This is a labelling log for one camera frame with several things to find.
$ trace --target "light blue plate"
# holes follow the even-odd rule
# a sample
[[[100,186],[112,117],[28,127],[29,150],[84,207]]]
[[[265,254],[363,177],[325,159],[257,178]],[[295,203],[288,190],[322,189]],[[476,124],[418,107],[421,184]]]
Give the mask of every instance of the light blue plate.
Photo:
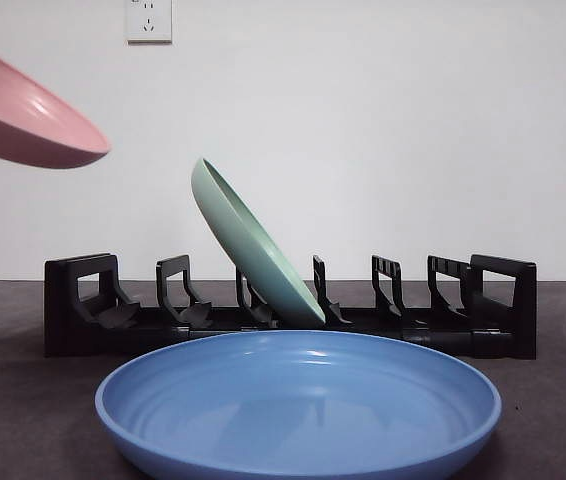
[[[96,409],[161,479],[444,479],[484,445],[496,388],[448,355],[340,332],[234,333],[143,355]]]

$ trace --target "plate rim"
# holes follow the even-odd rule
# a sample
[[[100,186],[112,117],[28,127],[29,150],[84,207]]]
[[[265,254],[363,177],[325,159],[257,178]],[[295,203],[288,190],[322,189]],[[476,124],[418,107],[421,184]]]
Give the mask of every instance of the plate rim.
[[[416,350],[424,351],[426,354],[434,355],[435,357],[439,356],[441,358],[446,359],[447,361],[452,361],[454,363],[459,364],[461,367],[467,368],[474,375],[478,376],[478,378],[488,387],[490,393],[492,394],[492,398],[493,398],[493,404],[492,404],[492,409],[490,411],[490,414],[488,415],[487,419],[479,426],[479,428],[475,429],[470,435],[464,436],[463,438],[451,443],[446,448],[443,448],[441,450],[437,450],[434,453],[427,455],[427,456],[415,457],[415,458],[413,458],[409,461],[405,461],[403,463],[396,463],[395,465],[392,465],[392,466],[388,467],[387,469],[370,469],[370,470],[348,471],[348,472],[330,472],[330,473],[321,473],[321,474],[318,474],[318,475],[313,474],[313,476],[315,476],[315,477],[333,478],[334,476],[338,476],[338,475],[365,475],[365,474],[373,474],[375,472],[381,472],[381,471],[384,471],[384,470],[388,470],[388,471],[400,470],[402,468],[407,468],[407,467],[414,466],[414,465],[429,463],[431,461],[434,461],[434,460],[439,459],[439,458],[444,458],[444,457],[446,457],[446,456],[448,456],[448,455],[450,455],[454,452],[463,450],[463,449],[473,445],[475,442],[477,442],[478,440],[480,440],[484,436],[489,435],[494,430],[496,425],[498,424],[498,421],[499,421],[501,413],[502,413],[501,395],[499,394],[498,389],[492,383],[492,381],[483,372],[478,370],[476,367],[473,367],[472,365],[470,365],[470,364],[468,364],[468,363],[466,363],[462,360],[459,360],[456,357],[453,357],[453,356],[448,355],[446,353],[440,352],[438,350],[434,350],[434,349],[424,347],[422,345],[410,343],[410,342],[405,342],[403,340],[397,340],[397,339],[394,339],[394,338],[387,338],[387,337],[379,337],[379,336],[376,336],[376,335],[370,335],[370,334],[364,334],[364,333],[325,331],[325,330],[269,330],[269,331],[266,330],[266,331],[251,331],[251,332],[229,332],[229,333],[224,333],[224,334],[221,334],[221,335],[214,335],[214,336],[211,336],[211,337],[204,337],[204,338],[198,338],[198,339],[194,339],[194,340],[188,340],[186,342],[181,342],[181,343],[177,343],[177,344],[174,344],[174,345],[168,345],[167,347],[163,347],[163,348],[159,348],[157,350],[153,350],[153,351],[145,353],[145,354],[143,354],[139,357],[133,358],[132,360],[130,360],[128,362],[125,362],[123,365],[120,365],[115,370],[113,370],[111,373],[109,373],[101,381],[101,383],[99,384],[99,386],[96,390],[95,396],[94,396],[94,403],[95,403],[97,414],[98,414],[99,418],[101,419],[101,422],[103,422],[105,424],[105,426],[110,431],[116,433],[116,435],[123,438],[126,442],[131,443],[131,444],[135,445],[136,447],[140,447],[143,450],[152,453],[153,455],[157,455],[157,456],[163,457],[165,459],[169,459],[171,461],[176,461],[176,462],[179,462],[181,464],[192,465],[192,466],[204,468],[204,469],[233,472],[233,473],[239,473],[239,474],[245,474],[245,475],[263,475],[263,476],[278,475],[280,473],[273,472],[273,471],[266,471],[266,470],[259,470],[259,469],[250,469],[250,470],[241,469],[241,470],[239,470],[239,469],[236,469],[236,467],[224,466],[223,464],[219,464],[219,463],[205,464],[205,463],[201,463],[201,462],[197,462],[197,461],[192,461],[192,460],[182,459],[182,458],[176,457],[174,454],[167,452],[167,451],[165,451],[161,448],[153,446],[150,442],[144,440],[143,438],[141,438],[137,435],[130,433],[128,430],[126,430],[125,428],[120,426],[109,415],[109,413],[107,413],[107,410],[106,410],[104,402],[103,402],[103,393],[105,391],[105,388],[107,387],[107,384],[121,370],[127,368],[129,365],[135,364],[137,362],[142,362],[144,359],[151,357],[153,355],[158,355],[161,352],[164,352],[166,350],[177,349],[177,348],[181,348],[181,347],[184,348],[184,347],[187,347],[188,345],[196,343],[196,342],[215,341],[215,339],[226,337],[226,336],[234,336],[234,335],[251,335],[251,336],[281,335],[281,336],[283,336],[283,335],[290,335],[290,334],[298,335],[299,333],[310,334],[310,335],[317,335],[317,334],[318,335],[329,335],[329,336],[346,335],[346,336],[354,336],[354,337],[364,337],[364,338],[367,338],[368,340],[374,340],[374,341],[379,341],[379,342],[388,342],[390,344],[399,344],[399,345],[401,345],[402,347],[405,347],[405,348],[414,348]],[[301,473],[297,473],[297,474],[286,473],[286,475],[303,476],[303,474],[301,474]]]

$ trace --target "gray countertop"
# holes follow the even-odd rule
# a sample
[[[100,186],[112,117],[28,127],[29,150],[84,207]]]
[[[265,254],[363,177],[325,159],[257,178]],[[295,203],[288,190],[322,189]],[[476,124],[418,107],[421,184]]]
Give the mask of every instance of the gray countertop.
[[[404,283],[407,304],[427,305],[424,282]],[[231,282],[196,286],[206,298],[232,303]],[[156,304],[153,282],[123,287]],[[499,298],[508,288],[490,282],[486,292]],[[369,282],[331,282],[329,289],[342,304],[371,305]],[[454,480],[566,480],[566,282],[540,282],[538,309],[538,359],[463,358],[499,389],[503,414]],[[93,406],[101,379],[127,360],[44,358],[42,282],[0,281],[0,479],[149,478],[118,454]]]

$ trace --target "wall socket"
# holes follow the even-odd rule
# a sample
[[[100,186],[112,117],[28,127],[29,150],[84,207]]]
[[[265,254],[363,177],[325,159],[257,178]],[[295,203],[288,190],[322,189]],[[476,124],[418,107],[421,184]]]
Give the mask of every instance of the wall socket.
[[[172,0],[127,0],[127,43],[172,43]]]

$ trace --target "pink plate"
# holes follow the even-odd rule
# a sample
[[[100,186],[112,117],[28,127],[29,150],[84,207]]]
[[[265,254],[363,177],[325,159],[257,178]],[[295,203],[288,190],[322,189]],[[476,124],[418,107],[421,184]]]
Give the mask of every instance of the pink plate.
[[[74,168],[109,150],[107,138],[87,118],[0,60],[0,158]]]

